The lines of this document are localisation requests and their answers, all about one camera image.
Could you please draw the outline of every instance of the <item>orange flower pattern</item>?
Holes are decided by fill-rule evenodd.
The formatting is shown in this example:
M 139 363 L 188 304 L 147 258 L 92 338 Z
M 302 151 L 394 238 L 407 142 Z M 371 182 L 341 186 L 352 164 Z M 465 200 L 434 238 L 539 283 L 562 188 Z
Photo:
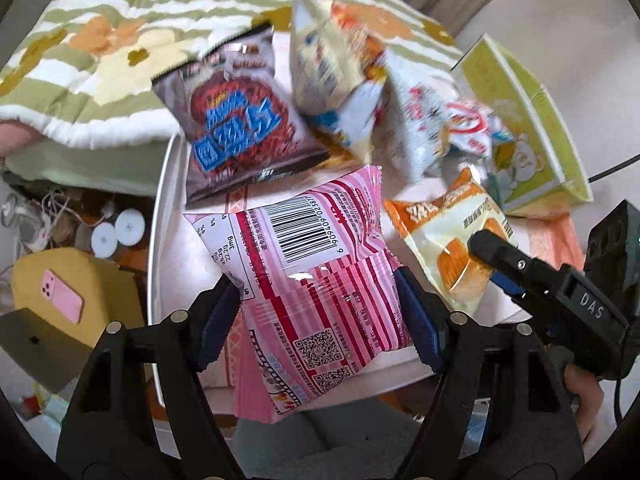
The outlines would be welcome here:
M 90 19 L 80 32 L 69 40 L 69 46 L 87 52 L 95 57 L 111 54 L 123 46 L 133 45 L 138 40 L 138 30 L 145 20 L 131 20 L 117 28 L 104 16 Z
M 414 35 L 409 25 L 388 10 L 364 4 L 347 4 L 344 7 L 348 13 L 381 38 L 410 40 Z

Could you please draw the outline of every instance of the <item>orange snack bag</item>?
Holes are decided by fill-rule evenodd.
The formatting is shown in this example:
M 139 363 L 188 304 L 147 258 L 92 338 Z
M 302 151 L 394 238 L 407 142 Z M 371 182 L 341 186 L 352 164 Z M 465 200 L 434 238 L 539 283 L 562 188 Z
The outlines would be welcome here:
M 492 270 L 469 255 L 466 243 L 480 229 L 489 229 L 513 245 L 517 241 L 504 213 L 473 180 L 469 168 L 436 200 L 385 200 L 385 209 L 450 309 L 474 313 Z

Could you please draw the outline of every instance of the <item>yellow cushion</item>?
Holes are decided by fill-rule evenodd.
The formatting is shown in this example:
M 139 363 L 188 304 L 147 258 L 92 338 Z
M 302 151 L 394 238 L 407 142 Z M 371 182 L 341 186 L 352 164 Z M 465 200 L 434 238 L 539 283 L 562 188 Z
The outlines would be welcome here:
M 43 297 L 42 280 L 46 269 L 82 297 L 82 315 L 78 323 L 69 321 Z M 41 251 L 20 258 L 14 265 L 11 287 L 16 308 L 30 309 L 92 348 L 111 321 L 120 321 L 128 328 L 144 323 L 133 274 L 118 270 L 113 262 L 74 248 Z

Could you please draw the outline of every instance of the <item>plastic packaging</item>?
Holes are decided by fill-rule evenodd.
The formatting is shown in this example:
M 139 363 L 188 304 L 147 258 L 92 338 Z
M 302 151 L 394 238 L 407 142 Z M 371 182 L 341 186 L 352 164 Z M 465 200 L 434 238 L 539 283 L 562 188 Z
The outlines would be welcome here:
M 440 159 L 449 149 L 446 103 L 458 97 L 451 83 L 439 81 L 415 64 L 385 53 L 387 149 L 392 164 L 414 184 L 425 174 L 440 176 Z
M 452 149 L 442 160 L 442 177 L 447 185 L 456 181 L 460 172 L 468 168 L 472 178 L 480 184 L 502 209 L 502 199 L 495 177 L 495 165 L 490 156 L 477 156 Z
M 384 45 L 335 0 L 294 0 L 290 66 L 294 101 L 312 127 L 363 164 L 385 85 Z
M 452 310 L 473 314 L 492 270 L 473 259 L 470 236 L 489 229 L 516 244 L 508 220 L 465 168 L 447 192 L 432 202 L 385 201 L 396 230 L 427 278 Z
M 272 35 L 259 25 L 154 81 L 192 142 L 188 205 L 328 158 L 273 79 Z
M 514 137 L 491 108 L 472 99 L 446 104 L 450 145 L 460 152 L 491 157 L 492 147 Z
M 400 264 L 380 227 L 381 185 L 380 168 L 365 166 L 274 205 L 185 215 L 242 290 L 273 415 L 319 397 L 379 352 L 407 344 L 392 275 Z M 250 404 L 251 395 L 238 398 Z M 238 406 L 239 416 L 244 408 Z M 273 422 L 270 413 L 253 413 Z

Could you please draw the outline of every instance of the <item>chocolate snack bag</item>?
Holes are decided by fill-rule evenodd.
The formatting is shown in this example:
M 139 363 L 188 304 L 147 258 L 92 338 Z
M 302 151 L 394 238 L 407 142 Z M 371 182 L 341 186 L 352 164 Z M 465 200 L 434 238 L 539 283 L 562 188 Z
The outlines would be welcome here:
M 514 245 L 516 240 L 509 221 L 471 171 L 465 168 L 436 200 L 386 200 L 385 209 L 449 308 L 473 314 L 492 269 L 473 259 L 466 243 L 480 229 L 489 229 Z
M 328 158 L 274 81 L 272 36 L 259 25 L 154 81 L 192 143 L 188 205 Z

